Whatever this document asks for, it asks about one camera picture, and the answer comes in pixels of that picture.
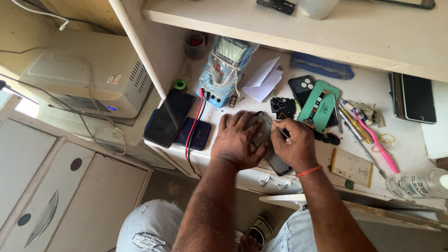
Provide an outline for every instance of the shelf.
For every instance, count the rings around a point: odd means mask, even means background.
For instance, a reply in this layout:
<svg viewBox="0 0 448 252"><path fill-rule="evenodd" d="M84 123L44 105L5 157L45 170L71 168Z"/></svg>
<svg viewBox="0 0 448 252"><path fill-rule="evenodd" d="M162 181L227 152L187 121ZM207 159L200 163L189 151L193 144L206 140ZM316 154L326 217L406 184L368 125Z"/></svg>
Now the shelf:
<svg viewBox="0 0 448 252"><path fill-rule="evenodd" d="M325 20L255 0L147 0L147 20L448 82L448 2L433 10L341 0Z"/></svg>
<svg viewBox="0 0 448 252"><path fill-rule="evenodd" d="M279 52L275 50L270 50L266 48L259 48L252 56L252 60L249 62L245 69L245 75L241 79L238 86L244 86L245 82L250 78L250 76L255 72L255 70L264 62L280 57L279 63L283 67L283 77L280 83L277 85L275 96L281 96L286 98L292 98L292 92L288 86L288 80L295 77L300 77L304 75L312 75L314 78L321 79L339 89L341 89L341 97L347 100L353 100L356 102L364 102L367 105L376 104L376 110L380 111L383 115L386 123L386 127L378 129L376 124L374 124L371 129L377 134L392 134L396 137L396 141L391 147L390 153L393 155L393 159L396 161L400 171L409 171L415 169L424 169L433 167L432 163L428 160L426 156L425 144L423 141L422 129L420 123L409 122L397 119L392 113L392 98L388 93L390 91L388 74L382 71L370 70L360 67L353 67L355 72L355 77L352 80L338 80L322 75L314 74L299 68L293 68L290 66L290 53ZM202 71L204 70L205 64L207 62L207 57L202 60L193 61L186 59L184 62L179 77L185 74L186 64L191 64L192 69L192 81L188 85L188 93L192 95L195 94L195 90L198 86L198 78ZM271 118L275 118L275 114L271 113L270 106L270 96L266 97L262 103L257 102L252 97L248 96L245 92L241 92L241 97L237 99L236 106L230 108L228 105L223 108L217 108L212 104L208 103L204 113L202 115L201 121L209 122L212 125L210 136L208 142L203 151L192 150L191 155L193 157L203 157L209 158L211 147L215 142L216 136L218 134L217 126L219 124L220 118L225 113L233 115L240 109L246 111L264 111ZM197 110L199 108L200 100L197 99L192 109L190 110L189 117L194 118L196 116ZM318 162L327 167L330 165L333 149L335 147L342 150L348 151L354 155L360 156L362 158L368 159L362 149L359 148L357 143L353 140L353 137L348 131L344 129L344 133L340 134L337 126L327 129L341 138L341 144L339 146L331 145L329 143L323 143L320 141L315 142L316 154ZM370 149L371 145L363 142L366 149ZM179 156L183 156L185 147L173 144L170 151L179 153ZM389 166L378 153L372 153L372 156L376 159L379 166L385 171L386 174L391 174ZM271 169L266 161L262 161L259 168ZM335 174L331 174L328 169L325 169L328 177L330 178L333 185L345 187L345 178L339 177ZM386 196L388 198L394 198L389 192L386 191L384 185L384 179L380 176L378 171L373 171L372 176L372 186L371 189L363 187L361 185L355 184L354 187L357 191L362 191L366 193L371 193L379 196ZM437 208L441 208L444 201L437 201L437 204L441 204ZM433 203L422 203L423 205L434 206Z"/></svg>

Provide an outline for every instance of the man's left hand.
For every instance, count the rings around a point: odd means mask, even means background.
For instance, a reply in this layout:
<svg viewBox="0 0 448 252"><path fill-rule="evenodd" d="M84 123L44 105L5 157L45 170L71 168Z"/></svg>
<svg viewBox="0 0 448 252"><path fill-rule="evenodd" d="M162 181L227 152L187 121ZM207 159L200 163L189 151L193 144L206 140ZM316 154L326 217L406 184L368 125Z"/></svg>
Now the man's left hand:
<svg viewBox="0 0 448 252"><path fill-rule="evenodd" d="M228 114L221 117L218 135L211 149L211 161L229 161L237 170L250 169L258 165L266 154L267 142L262 143L255 151L250 150L252 139L260 131L262 120L247 127L252 117L251 112L244 110L236 113L227 124Z"/></svg>

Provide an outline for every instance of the drawer handle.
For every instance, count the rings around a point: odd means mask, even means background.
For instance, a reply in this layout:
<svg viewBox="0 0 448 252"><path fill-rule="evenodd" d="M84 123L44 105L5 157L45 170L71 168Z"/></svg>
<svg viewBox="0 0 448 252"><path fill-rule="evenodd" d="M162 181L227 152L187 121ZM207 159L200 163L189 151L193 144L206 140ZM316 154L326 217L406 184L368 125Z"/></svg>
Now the drawer handle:
<svg viewBox="0 0 448 252"><path fill-rule="evenodd" d="M288 188L289 188L289 186L291 185L291 181L288 181L286 184L284 184L284 185L280 185L280 184L276 184L276 188L277 188L277 190L279 190L279 191L286 191Z"/></svg>
<svg viewBox="0 0 448 252"><path fill-rule="evenodd" d="M59 201L59 193L56 190L56 192L53 194L53 197L50 199L50 202L48 203L46 209L46 212L49 212L47 220L44 222L39 222L38 226L34 229L33 233L28 238L25 247L30 246L35 240L37 240L37 238L39 238L39 236L41 236L41 234L50 225L50 223L53 220L53 217L55 216L58 201Z"/></svg>
<svg viewBox="0 0 448 252"><path fill-rule="evenodd" d="M261 187L265 187L267 185L267 183L269 182L270 178L271 177L269 175L266 175L266 177L264 179L258 180L258 184L260 184Z"/></svg>

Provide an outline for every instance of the foot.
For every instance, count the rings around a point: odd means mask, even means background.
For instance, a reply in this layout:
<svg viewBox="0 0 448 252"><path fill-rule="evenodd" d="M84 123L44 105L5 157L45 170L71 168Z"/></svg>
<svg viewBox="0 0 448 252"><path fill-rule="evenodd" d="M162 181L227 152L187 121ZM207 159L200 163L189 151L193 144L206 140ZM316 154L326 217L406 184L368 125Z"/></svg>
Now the foot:
<svg viewBox="0 0 448 252"><path fill-rule="evenodd" d="M240 244L241 252L258 252L263 248L263 246L261 246L261 243L257 242L257 239L250 235L248 237L243 235L240 238Z"/></svg>

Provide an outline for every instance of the bottle label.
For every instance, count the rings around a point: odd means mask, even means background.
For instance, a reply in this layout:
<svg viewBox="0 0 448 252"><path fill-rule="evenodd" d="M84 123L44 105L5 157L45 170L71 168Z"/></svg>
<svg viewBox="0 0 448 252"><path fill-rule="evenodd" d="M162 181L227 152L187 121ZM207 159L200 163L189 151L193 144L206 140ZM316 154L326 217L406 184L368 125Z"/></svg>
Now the bottle label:
<svg viewBox="0 0 448 252"><path fill-rule="evenodd" d="M398 178L394 183L393 192L401 198L432 198L432 190L418 176Z"/></svg>

